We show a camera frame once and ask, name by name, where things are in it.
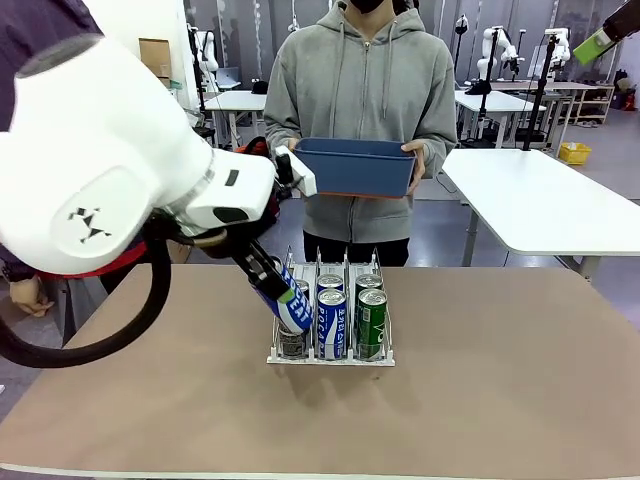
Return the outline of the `person left hand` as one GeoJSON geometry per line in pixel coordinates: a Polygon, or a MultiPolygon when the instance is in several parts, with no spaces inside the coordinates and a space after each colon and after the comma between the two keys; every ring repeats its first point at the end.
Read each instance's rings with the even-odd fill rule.
{"type": "Polygon", "coordinates": [[[424,148],[425,145],[421,140],[413,140],[401,147],[404,153],[410,154],[414,158],[411,182],[407,191],[408,196],[411,196],[414,193],[426,173],[424,148]]]}

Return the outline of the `bystander hand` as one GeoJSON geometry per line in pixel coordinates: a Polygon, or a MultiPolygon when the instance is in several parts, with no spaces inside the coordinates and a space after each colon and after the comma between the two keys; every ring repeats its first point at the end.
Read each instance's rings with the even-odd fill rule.
{"type": "Polygon", "coordinates": [[[34,317],[43,317],[54,306],[47,296],[38,276],[10,283],[12,302],[23,312],[34,317]]]}

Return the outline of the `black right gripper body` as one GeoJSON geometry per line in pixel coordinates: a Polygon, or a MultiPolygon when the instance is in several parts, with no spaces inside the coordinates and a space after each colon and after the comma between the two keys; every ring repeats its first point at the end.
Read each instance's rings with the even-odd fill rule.
{"type": "Polygon", "coordinates": [[[640,0],[628,0],[603,23],[603,31],[614,43],[640,29],[640,0]]]}

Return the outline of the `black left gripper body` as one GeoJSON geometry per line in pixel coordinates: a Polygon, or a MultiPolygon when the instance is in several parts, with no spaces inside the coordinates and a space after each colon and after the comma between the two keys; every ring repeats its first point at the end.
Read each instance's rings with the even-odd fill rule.
{"type": "Polygon", "coordinates": [[[251,281],[263,281],[274,271],[274,263],[258,238],[273,225],[267,219],[208,231],[202,238],[202,251],[213,259],[230,258],[251,281]]]}

